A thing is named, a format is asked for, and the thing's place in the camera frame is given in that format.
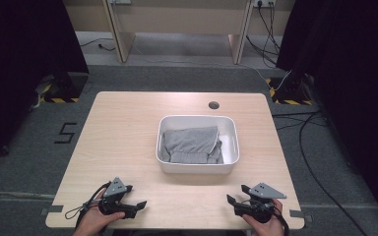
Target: power cord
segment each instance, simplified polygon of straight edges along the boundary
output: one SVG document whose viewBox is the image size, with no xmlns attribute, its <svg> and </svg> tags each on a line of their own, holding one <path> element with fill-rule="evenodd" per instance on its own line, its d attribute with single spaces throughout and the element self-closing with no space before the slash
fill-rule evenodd
<svg viewBox="0 0 378 236">
<path fill-rule="evenodd" d="M 315 112 L 311 112 L 309 113 L 310 116 L 303 122 L 302 126 L 300 127 L 300 130 L 299 130 L 299 147 L 300 147 L 300 153 L 303 157 L 303 160 L 306 164 L 306 167 L 308 168 L 309 170 L 309 173 L 311 174 L 312 178 L 315 180 L 315 182 L 318 184 L 318 186 L 321 188 L 321 190 L 337 205 L 337 207 L 351 220 L 351 222 L 355 225 L 355 227 L 357 227 L 357 229 L 360 231 L 360 233 L 364 236 L 366 236 L 367 234 L 364 232 L 364 230 L 360 227 L 360 225 L 354 220 L 354 218 L 352 218 L 352 216 L 342 207 L 342 205 L 324 188 L 324 186 L 321 184 L 321 182 L 318 180 L 318 178 L 316 177 L 314 171 L 312 170 L 309 162 L 308 162 L 308 159 L 305 155 L 305 151 L 303 149 L 303 145 L 302 145 L 302 133 L 303 133 L 303 129 L 305 128 L 305 126 L 310 123 L 310 121 L 313 119 L 313 117 L 320 113 L 321 111 L 318 110 L 318 111 L 315 111 Z M 286 116 L 286 115 L 303 115 L 303 114 L 306 114 L 306 113 L 292 113 L 292 114 L 278 114 L 278 115 L 273 115 L 273 117 L 281 117 L 281 116 Z"/>
<path fill-rule="evenodd" d="M 276 53 L 271 53 L 271 54 L 274 54 L 274 55 L 279 55 L 279 50 L 280 50 L 280 47 L 278 45 L 278 43 L 276 42 L 275 40 L 275 37 L 274 37 L 274 33 L 273 33 L 273 23 L 274 23 L 274 20 L 275 20 L 275 5 L 273 4 L 273 2 L 270 2 L 269 5 L 270 5 L 270 14 L 271 14 L 271 17 L 270 17 L 270 27 L 268 27 L 268 24 L 266 23 L 263 15 L 262 15 L 262 12 L 261 12 L 261 8 L 263 6 L 263 2 L 262 1 L 258 1 L 258 12 L 259 12 L 259 16 L 260 18 L 262 19 L 263 21 L 263 24 L 265 25 L 266 27 L 266 31 L 268 32 L 268 37 L 266 39 L 266 42 L 265 42 L 265 45 L 264 45 L 264 48 L 261 49 L 259 47 L 257 47 L 256 45 L 254 45 L 250 38 L 248 37 L 248 35 L 246 36 L 247 40 L 250 42 L 250 44 L 253 46 L 253 48 L 260 54 L 263 56 L 263 63 L 269 67 L 269 68 L 275 68 L 276 66 L 276 62 L 274 60 L 272 60 L 268 55 L 266 55 L 266 53 L 270 53 L 269 51 L 266 50 L 266 47 L 268 45 L 268 42 L 269 40 L 273 43 L 274 47 L 275 47 L 275 51 Z"/>
<path fill-rule="evenodd" d="M 113 38 L 97 38 L 97 39 L 92 40 L 92 41 L 89 41 L 89 42 L 87 42 L 87 43 L 85 43 L 85 44 L 81 44 L 81 47 L 83 47 L 83 46 L 87 46 L 87 45 L 89 45 L 89 44 L 91 44 L 91 43 L 93 43 L 93 42 L 100 41 L 100 40 L 113 40 Z M 114 48 L 106 48 L 106 47 L 104 47 L 101 43 L 98 44 L 97 46 L 98 46 L 100 49 L 105 49 L 106 51 L 113 51 L 113 50 L 115 50 L 115 47 L 114 47 Z"/>
<path fill-rule="evenodd" d="M 294 121 L 299 121 L 298 123 L 293 124 L 293 125 L 286 125 L 286 126 L 278 127 L 278 128 L 276 128 L 276 130 L 282 130 L 282 129 L 286 129 L 286 128 L 290 128 L 290 127 L 295 127 L 295 126 L 301 125 L 301 124 L 303 124 L 303 122 L 305 122 L 305 120 L 297 119 L 297 118 L 292 118 L 292 117 L 288 117 L 288 116 L 279 116 L 279 117 L 274 117 L 274 118 L 284 118 L 284 119 L 290 119 L 290 120 L 294 120 Z M 322 117 L 314 117 L 311 120 L 315 120 L 315 119 L 319 119 L 319 118 L 322 118 Z M 311 121 L 309 121 L 309 123 L 311 123 L 313 125 L 317 125 L 317 126 L 327 127 L 327 125 L 319 124 L 317 122 L 311 122 Z"/>
</svg>

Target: electrical outlet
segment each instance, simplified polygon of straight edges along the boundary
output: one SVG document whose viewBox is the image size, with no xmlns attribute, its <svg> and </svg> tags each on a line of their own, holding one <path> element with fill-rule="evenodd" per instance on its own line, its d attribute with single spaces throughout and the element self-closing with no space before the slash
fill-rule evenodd
<svg viewBox="0 0 378 236">
<path fill-rule="evenodd" d="M 258 7 L 259 1 L 262 1 L 262 8 L 275 7 L 275 5 L 276 5 L 276 0 L 254 0 L 253 7 Z"/>
</svg>

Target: yellow and black warning tape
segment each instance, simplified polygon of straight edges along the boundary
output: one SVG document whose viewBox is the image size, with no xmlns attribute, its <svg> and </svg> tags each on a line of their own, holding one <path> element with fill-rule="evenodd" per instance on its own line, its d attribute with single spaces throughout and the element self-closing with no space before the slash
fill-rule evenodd
<svg viewBox="0 0 378 236">
<path fill-rule="evenodd" d="M 71 103 L 78 102 L 78 97 L 49 97 L 47 93 L 50 91 L 52 84 L 46 86 L 42 92 L 40 102 L 52 102 L 52 103 Z"/>
<path fill-rule="evenodd" d="M 280 84 L 281 80 L 272 81 L 272 79 L 266 79 L 266 82 L 269 85 L 270 97 L 272 101 L 277 104 L 288 104 L 288 105 L 311 105 L 312 102 L 306 97 L 306 94 L 296 95 L 295 97 L 279 97 L 278 91 L 275 90 L 275 87 L 272 86 L 272 82 L 275 85 Z"/>
<path fill-rule="evenodd" d="M 42 97 L 41 102 L 52 102 L 52 103 L 70 103 L 78 102 L 79 98 L 60 98 L 60 97 Z"/>
</svg>

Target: black strap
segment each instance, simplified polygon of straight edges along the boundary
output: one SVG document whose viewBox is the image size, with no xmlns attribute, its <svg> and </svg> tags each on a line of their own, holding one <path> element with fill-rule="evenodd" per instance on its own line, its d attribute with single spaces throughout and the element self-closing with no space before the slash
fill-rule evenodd
<svg viewBox="0 0 378 236">
<path fill-rule="evenodd" d="M 289 225 L 287 225 L 287 222 L 286 220 L 284 219 L 283 216 L 279 215 L 279 214 L 275 214 L 276 218 L 281 222 L 282 226 L 283 226 L 283 229 L 284 229 L 284 236 L 288 236 L 289 235 Z"/>
<path fill-rule="evenodd" d="M 82 221 L 82 218 L 84 217 L 84 215 L 88 212 L 89 208 L 91 207 L 91 203 L 92 201 L 94 200 L 94 198 L 96 197 L 96 195 L 104 188 L 107 188 L 109 185 L 111 184 L 111 182 L 109 181 L 108 183 L 100 186 L 100 188 L 98 188 L 96 190 L 96 192 L 94 192 L 94 194 L 91 196 L 91 198 L 85 202 L 83 205 L 82 205 L 82 209 L 80 211 L 80 214 L 78 216 L 78 220 L 76 221 L 76 226 L 75 226 L 75 229 L 78 228 L 79 224 L 81 223 Z"/>
</svg>

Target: wooden table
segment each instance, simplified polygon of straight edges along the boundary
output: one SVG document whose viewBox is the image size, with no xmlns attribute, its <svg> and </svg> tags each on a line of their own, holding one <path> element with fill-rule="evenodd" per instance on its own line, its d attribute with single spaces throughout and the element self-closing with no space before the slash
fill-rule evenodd
<svg viewBox="0 0 378 236">
<path fill-rule="evenodd" d="M 219 109 L 209 108 L 216 101 Z M 233 119 L 240 159 L 226 175 L 165 174 L 156 158 L 158 125 L 167 115 L 219 115 Z M 62 212 L 50 212 L 46 224 L 73 228 L 79 207 L 102 184 L 118 176 L 134 189 L 124 204 L 148 201 L 134 219 L 118 220 L 112 228 L 250 229 L 234 215 L 226 194 L 238 202 L 249 197 L 241 185 L 264 182 L 287 195 L 283 216 L 292 229 L 304 220 L 289 216 L 300 206 L 269 110 L 259 93 L 110 91 L 97 95 L 54 199 Z"/>
</svg>

